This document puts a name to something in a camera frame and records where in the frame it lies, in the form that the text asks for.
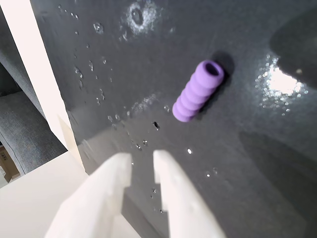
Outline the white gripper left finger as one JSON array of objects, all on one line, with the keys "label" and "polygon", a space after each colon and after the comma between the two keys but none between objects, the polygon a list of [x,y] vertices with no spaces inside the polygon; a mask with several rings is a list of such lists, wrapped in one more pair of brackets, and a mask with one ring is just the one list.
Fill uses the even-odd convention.
[{"label": "white gripper left finger", "polygon": [[117,153],[95,170],[60,206],[47,238],[130,238],[121,214],[124,190],[131,184],[132,156]]}]

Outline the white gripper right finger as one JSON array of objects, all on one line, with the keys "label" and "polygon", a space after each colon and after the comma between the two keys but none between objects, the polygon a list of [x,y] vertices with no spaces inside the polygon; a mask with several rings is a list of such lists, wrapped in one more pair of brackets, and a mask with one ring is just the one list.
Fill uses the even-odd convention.
[{"label": "white gripper right finger", "polygon": [[153,152],[155,183],[168,214],[170,238],[224,238],[217,219],[181,166],[166,150]]}]

